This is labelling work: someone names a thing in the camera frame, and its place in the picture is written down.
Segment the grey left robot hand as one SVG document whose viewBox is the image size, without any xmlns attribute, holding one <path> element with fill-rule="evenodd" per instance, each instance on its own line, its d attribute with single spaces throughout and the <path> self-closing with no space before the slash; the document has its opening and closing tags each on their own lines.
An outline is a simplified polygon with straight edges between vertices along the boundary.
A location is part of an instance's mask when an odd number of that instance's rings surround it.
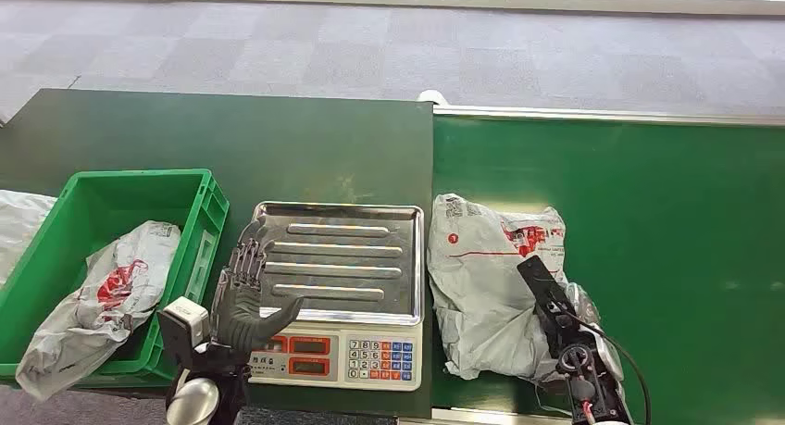
<svg viewBox="0 0 785 425">
<path fill-rule="evenodd" d="M 247 224 L 220 272 L 211 308 L 211 336 L 216 344 L 232 349 L 244 361 L 271 338 L 294 322 L 305 301 L 290 296 L 275 313 L 262 318 L 262 278 L 274 242 L 264 241 L 266 218 Z"/>
</svg>

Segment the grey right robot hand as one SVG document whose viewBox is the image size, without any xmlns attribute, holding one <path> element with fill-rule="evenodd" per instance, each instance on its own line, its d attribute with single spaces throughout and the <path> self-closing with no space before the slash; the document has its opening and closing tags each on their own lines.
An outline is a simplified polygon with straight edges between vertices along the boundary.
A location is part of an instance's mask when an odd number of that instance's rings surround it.
<svg viewBox="0 0 785 425">
<path fill-rule="evenodd" d="M 600 315 L 594 302 L 584 289 L 575 282 L 568 282 L 565 286 L 567 299 L 572 304 L 577 317 L 597 330 L 601 330 Z M 616 348 L 605 338 L 594 332 L 600 359 L 605 364 L 607 370 L 617 381 L 624 381 L 624 373 L 621 361 Z"/>
</svg>

